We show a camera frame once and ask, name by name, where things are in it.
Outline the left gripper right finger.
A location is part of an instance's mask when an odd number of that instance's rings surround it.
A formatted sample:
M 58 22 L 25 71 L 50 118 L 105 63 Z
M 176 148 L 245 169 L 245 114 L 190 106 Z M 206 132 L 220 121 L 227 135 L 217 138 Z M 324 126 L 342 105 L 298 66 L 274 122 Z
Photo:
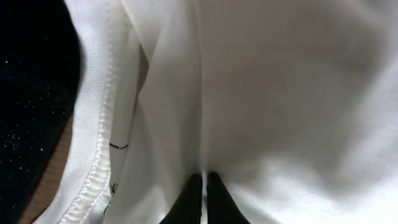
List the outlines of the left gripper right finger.
M 206 190 L 208 224 L 250 224 L 217 172 L 208 174 Z

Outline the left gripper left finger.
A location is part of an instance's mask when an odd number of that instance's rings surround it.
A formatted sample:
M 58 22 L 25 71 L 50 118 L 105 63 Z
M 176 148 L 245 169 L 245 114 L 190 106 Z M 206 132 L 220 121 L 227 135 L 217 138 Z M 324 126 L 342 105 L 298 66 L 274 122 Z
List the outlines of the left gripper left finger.
M 200 224 L 202 187 L 201 174 L 191 175 L 172 208 L 159 224 Z

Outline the white printed t-shirt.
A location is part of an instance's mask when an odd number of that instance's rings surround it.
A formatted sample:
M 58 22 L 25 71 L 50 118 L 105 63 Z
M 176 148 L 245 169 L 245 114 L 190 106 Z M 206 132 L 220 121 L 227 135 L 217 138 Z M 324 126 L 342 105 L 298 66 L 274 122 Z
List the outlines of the white printed t-shirt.
M 158 223 L 193 173 L 251 223 L 397 222 L 397 2 L 67 1 L 83 75 L 37 223 Z

